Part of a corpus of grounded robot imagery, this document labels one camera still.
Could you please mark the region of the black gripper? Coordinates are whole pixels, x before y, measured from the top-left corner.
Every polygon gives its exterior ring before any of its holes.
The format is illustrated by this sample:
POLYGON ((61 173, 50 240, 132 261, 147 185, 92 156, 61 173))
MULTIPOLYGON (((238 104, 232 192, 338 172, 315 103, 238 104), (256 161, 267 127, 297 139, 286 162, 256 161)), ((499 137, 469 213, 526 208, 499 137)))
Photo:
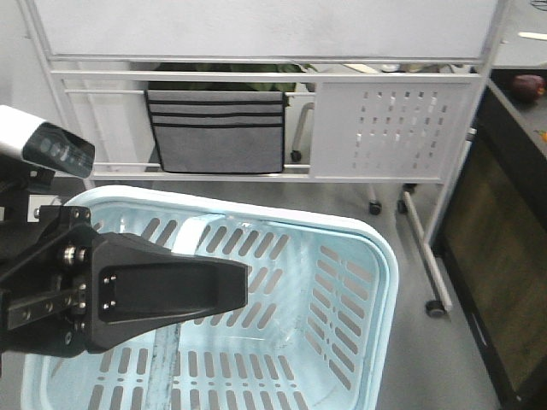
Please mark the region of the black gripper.
POLYGON ((83 207, 1 224, 1 350, 74 357, 248 302, 249 266, 99 234, 83 207))

